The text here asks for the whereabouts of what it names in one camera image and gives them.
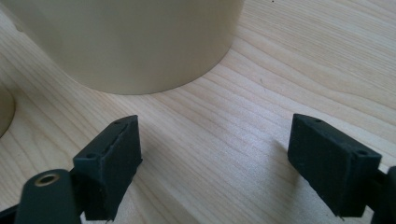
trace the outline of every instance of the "wood grain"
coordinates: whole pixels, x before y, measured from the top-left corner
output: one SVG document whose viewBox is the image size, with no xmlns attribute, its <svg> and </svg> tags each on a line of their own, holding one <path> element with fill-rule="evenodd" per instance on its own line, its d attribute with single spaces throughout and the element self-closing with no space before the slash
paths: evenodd
<svg viewBox="0 0 396 224">
<path fill-rule="evenodd" d="M 287 160 L 291 117 L 328 121 L 396 164 L 396 4 L 247 0 L 233 46 L 174 90 L 114 95 L 70 79 L 0 14 L 0 210 L 114 119 L 139 116 L 143 163 L 115 223 L 369 223 L 335 217 Z"/>
</svg>

